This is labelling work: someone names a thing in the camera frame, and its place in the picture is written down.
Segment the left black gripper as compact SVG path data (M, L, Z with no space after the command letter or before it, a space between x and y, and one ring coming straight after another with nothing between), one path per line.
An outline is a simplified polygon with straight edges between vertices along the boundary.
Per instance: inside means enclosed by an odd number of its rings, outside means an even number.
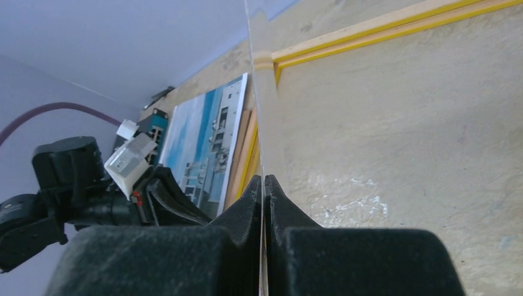
M169 168L151 166L127 197L108 175L77 173L69 201L76 227L205 226L212 219L185 195Z

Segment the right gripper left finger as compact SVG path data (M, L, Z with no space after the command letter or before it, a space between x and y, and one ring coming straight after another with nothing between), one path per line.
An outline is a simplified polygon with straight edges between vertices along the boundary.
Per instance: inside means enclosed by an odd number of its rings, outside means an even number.
M263 180L205 226L98 226L69 243L47 295L257 295Z

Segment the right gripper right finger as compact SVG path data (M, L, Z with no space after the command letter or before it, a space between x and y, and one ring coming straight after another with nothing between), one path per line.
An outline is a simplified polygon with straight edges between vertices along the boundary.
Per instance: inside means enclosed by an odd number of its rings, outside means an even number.
M464 295L449 253L432 232L324 228L265 178L270 295Z

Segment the building and sky photo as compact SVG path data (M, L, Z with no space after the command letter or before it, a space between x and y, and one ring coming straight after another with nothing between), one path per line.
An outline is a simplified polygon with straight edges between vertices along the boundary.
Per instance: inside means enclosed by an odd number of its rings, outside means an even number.
M211 219L224 210L248 74L176 106L159 162Z

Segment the yellow picture frame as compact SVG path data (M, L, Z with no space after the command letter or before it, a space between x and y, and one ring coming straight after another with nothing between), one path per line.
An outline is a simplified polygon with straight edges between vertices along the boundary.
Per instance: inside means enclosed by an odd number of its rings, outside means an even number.
M253 50L253 33L249 32L252 68L255 73L272 71L277 86L284 68L518 5L522 5L522 1L423 1L276 52ZM230 189L232 194L227 195L225 208L240 197L257 168L260 145L256 112L254 107L248 120L242 119L246 123L243 125L246 136L241 142L238 169Z

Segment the clear acrylic sheet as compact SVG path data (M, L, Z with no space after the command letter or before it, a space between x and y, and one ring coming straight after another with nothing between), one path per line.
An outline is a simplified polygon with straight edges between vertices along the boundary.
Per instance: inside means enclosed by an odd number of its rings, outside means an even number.
M268 18L269 1L246 1L253 84L258 113L258 140L263 173L263 213L265 240L265 280L269 295L288 295L288 278L284 259L284 230L281 221L285 197L282 185L287 182L282 147L282 112L278 99L272 55L273 32Z

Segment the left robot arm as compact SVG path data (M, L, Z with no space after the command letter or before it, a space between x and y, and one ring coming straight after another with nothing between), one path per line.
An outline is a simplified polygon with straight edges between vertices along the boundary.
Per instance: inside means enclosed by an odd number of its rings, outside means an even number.
M204 226L169 168L147 163L156 143L141 133L106 162L96 140L78 136L36 148L40 189L1 204L1 271L9 272L48 245L66 244L64 226Z

